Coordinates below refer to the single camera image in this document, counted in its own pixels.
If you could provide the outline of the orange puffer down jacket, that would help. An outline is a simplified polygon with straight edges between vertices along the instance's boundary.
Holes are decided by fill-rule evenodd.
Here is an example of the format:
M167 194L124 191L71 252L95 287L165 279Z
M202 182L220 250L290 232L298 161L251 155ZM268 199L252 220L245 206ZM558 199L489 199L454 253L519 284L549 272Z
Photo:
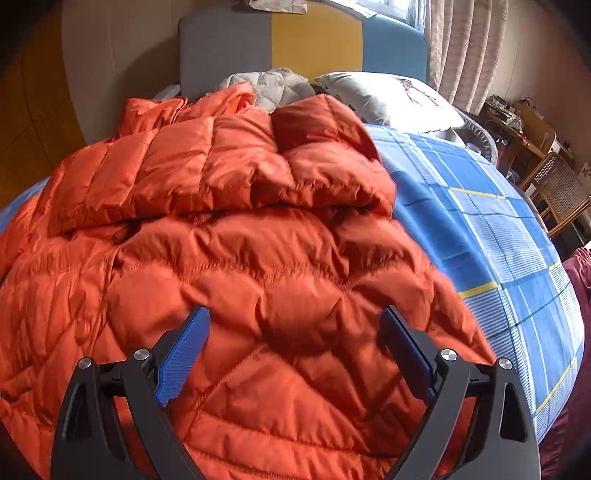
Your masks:
M273 112L238 85L132 99L1 236L1 419L42 477L77 361L127 358L204 306L211 332L170 422L211 479L380 479L424 406L379 342L395 306L468 361L494 353L393 217L358 117Z

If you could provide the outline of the blue plaid bed sheet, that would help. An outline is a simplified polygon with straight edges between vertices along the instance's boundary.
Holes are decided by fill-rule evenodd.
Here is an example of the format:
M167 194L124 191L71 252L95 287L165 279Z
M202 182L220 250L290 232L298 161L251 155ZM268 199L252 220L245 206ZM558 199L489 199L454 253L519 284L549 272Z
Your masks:
M584 350L580 307L526 202L484 158L363 126L396 186L394 220L453 284L494 356L509 358L538 438L565 406Z

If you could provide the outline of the wooden rattan chair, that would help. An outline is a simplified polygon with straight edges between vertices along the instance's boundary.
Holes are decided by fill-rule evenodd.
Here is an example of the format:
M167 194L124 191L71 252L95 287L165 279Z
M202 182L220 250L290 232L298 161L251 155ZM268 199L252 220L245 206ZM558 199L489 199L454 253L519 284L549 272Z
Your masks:
M590 207L590 195L568 165L557 153L550 152L519 184L522 191L533 185L547 208L541 218L551 214L556 225L547 235L553 239Z

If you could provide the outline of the grey round fan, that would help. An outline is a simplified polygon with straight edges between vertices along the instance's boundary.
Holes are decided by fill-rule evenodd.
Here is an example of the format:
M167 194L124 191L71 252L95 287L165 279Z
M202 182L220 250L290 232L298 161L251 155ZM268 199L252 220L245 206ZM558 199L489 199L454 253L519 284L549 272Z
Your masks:
M486 160L488 160L493 166L497 166L499 161L499 153L496 146L496 142L492 135L470 114L458 107L456 107L456 111L464 120L465 129L470 130L473 136L479 140L480 145L482 146L481 155Z

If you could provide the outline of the wooden cluttered side table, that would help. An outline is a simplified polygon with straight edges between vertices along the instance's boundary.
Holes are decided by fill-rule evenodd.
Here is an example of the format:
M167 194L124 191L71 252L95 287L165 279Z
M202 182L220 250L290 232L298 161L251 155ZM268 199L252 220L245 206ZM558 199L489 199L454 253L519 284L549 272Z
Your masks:
M508 175L519 157L533 160L531 167L525 167L529 174L538 164L556 157L554 148L557 140L555 130L541 117L528 101L519 100L508 105L498 96L491 96L485 102L481 114L485 126L507 140L507 146L499 154L497 168Z

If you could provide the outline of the white embroidered pillow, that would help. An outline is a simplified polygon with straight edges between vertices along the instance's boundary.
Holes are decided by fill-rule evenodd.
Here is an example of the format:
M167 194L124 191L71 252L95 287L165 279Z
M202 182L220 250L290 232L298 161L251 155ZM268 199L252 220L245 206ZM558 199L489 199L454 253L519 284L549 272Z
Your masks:
M331 72L318 76L315 82L367 124L412 134L447 131L465 125L454 106L415 78L384 73Z

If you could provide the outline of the white bedside stool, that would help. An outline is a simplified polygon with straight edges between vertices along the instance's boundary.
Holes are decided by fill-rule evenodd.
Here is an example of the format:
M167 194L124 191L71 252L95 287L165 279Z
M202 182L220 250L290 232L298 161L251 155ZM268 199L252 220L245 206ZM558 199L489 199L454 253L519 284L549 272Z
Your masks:
M166 86L163 90L159 91L154 97L154 101L164 101L174 98L180 94L180 85L179 84L170 84Z

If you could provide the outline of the beige quilted jacket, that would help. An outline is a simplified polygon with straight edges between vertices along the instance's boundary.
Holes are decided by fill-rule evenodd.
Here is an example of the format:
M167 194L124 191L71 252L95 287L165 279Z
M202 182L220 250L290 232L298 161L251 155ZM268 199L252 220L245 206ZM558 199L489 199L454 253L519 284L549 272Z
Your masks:
M277 107L315 96L315 89L307 77L288 68L273 68L267 71L231 74L217 85L217 90L240 83L249 83L256 93L254 104L273 112Z

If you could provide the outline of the pink striped curtain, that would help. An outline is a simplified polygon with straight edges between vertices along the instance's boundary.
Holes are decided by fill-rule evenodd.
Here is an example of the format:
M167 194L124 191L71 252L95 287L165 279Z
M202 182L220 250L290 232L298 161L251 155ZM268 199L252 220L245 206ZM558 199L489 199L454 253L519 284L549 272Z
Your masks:
M428 84L456 107L479 113L504 40L507 0L412 1L407 23L428 45Z

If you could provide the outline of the grey yellow blue headboard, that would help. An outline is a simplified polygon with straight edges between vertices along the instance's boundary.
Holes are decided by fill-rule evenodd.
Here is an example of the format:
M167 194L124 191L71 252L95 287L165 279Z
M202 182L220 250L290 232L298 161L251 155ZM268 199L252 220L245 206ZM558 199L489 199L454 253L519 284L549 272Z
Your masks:
M428 47L420 32L331 1L308 2L304 14L218 4L184 16L178 37L180 92L191 100L232 74L280 67L308 80L337 71L427 79Z

